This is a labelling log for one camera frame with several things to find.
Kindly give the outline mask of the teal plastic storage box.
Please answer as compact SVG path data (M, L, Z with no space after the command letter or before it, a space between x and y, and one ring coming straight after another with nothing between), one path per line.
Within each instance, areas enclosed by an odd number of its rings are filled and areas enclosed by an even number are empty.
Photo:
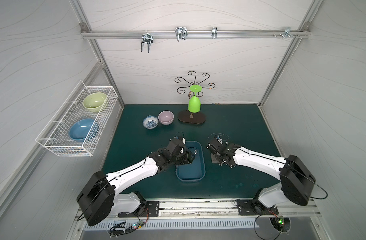
M195 155L195 159L191 164L178 166L176 176L183 183L196 183L201 181L206 175L202 145L196 141L188 141L186 146L193 154L195 150L198 151L198 154Z

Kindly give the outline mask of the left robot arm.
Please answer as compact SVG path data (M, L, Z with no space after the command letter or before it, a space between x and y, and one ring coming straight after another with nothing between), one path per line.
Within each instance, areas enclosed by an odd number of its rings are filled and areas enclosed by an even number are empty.
M138 192L123 194L123 191L171 167L189 165L194 159L195 154L188 150L185 138L173 137L166 147L130 167L107 174L94 173L76 198L82 211L79 219L95 226L109 215L142 214L146 205L143 196Z

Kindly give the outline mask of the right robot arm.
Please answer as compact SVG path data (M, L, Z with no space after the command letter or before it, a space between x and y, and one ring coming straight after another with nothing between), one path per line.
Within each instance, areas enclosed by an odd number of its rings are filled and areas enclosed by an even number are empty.
M289 155L284 158L265 155L229 143L221 137L214 137L206 148L220 165L231 168L248 167L279 180L279 183L256 193L250 203L250 208L255 213L260 215L285 202L292 202L299 206L308 205L316 180L299 157Z

